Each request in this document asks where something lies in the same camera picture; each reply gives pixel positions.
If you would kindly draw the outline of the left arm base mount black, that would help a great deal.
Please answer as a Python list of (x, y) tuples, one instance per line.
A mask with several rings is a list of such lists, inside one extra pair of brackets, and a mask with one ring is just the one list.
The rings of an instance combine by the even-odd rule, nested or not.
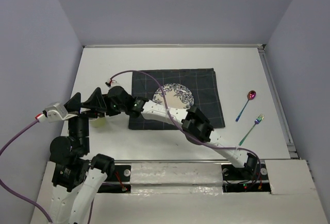
[(108, 177), (98, 189), (100, 194), (125, 194), (131, 191), (131, 165), (116, 164), (112, 176)]

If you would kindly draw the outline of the blue floral ceramic plate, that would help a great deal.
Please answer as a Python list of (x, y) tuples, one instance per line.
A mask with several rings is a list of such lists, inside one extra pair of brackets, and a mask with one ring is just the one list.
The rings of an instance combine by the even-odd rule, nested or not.
[(190, 109), (194, 105), (192, 92), (184, 85), (179, 83), (168, 83), (158, 88), (152, 98), (152, 101), (165, 106), (163, 93), (167, 106), (177, 109)]

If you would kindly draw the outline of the dark grey checked cloth placemat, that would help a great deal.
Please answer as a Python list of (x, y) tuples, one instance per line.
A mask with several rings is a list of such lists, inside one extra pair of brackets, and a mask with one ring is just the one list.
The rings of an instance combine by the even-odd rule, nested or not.
[(145, 75), (133, 73), (132, 96), (145, 97), (152, 101), (158, 88), (168, 83), (179, 83), (192, 92), (194, 106), (201, 110), (214, 128), (225, 127), (214, 69), (145, 70), (144, 72)]

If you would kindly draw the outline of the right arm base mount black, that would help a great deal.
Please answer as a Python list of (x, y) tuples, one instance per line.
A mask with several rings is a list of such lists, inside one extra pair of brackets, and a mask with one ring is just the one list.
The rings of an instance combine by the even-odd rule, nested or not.
[(257, 175), (251, 180), (244, 179), (231, 164), (222, 164), (223, 192), (224, 193), (247, 193), (247, 192), (271, 192), (268, 171), (265, 163), (261, 169), (257, 169)]

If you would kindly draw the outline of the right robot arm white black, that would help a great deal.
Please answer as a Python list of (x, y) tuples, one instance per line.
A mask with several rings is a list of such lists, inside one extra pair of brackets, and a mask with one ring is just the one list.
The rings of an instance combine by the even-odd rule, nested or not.
[(240, 177), (248, 179), (256, 174), (258, 156), (222, 138), (196, 106), (188, 110), (166, 107), (147, 98), (132, 97), (120, 85), (106, 85), (109, 87), (104, 96), (108, 116), (125, 113), (131, 118), (142, 117), (144, 120), (173, 125), (184, 133), (190, 143), (208, 147), (226, 158)]

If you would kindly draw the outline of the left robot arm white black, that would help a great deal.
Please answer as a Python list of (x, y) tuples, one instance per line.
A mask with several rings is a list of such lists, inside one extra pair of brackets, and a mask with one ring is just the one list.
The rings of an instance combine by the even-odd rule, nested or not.
[(49, 160), (55, 163), (51, 223), (82, 223), (99, 187), (113, 177), (113, 158), (98, 154), (92, 160), (83, 159), (90, 152), (89, 120), (106, 110), (100, 88), (85, 102), (76, 93), (64, 105), (57, 102), (45, 108), (49, 122), (68, 122), (68, 135), (54, 138), (49, 148)]

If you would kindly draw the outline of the pale yellow mug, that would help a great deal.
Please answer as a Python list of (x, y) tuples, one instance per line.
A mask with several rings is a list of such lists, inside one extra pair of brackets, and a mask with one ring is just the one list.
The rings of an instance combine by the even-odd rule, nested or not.
[(105, 117), (99, 117), (96, 119), (90, 120), (90, 125), (94, 128), (100, 128), (104, 125), (106, 125), (106, 118)]

